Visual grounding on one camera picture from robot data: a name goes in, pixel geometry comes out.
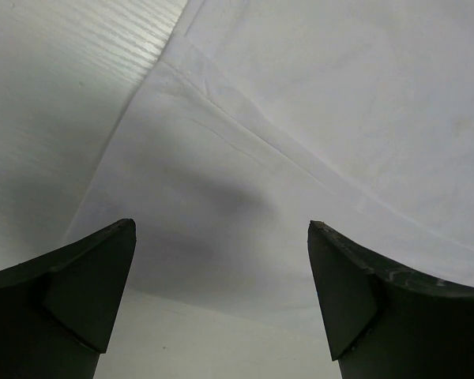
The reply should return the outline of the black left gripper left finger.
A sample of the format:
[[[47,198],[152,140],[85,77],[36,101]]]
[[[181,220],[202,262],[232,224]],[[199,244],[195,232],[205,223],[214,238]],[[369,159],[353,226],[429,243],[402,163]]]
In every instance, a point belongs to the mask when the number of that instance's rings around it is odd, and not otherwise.
[[[92,378],[107,351],[136,246],[119,220],[0,271],[0,378]]]

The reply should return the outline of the white t shirt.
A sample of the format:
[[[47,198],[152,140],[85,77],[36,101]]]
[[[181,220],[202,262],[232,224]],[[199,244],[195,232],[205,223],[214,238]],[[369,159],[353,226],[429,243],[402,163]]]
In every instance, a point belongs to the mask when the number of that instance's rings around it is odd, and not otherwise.
[[[474,1],[191,1],[67,237],[137,225],[136,291],[322,333],[322,221],[474,287]]]

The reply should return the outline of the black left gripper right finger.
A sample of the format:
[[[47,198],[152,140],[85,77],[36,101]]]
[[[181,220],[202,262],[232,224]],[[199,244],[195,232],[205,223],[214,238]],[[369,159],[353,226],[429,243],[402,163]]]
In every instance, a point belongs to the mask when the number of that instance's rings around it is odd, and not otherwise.
[[[307,245],[342,377],[474,378],[474,287],[416,271],[319,221]]]

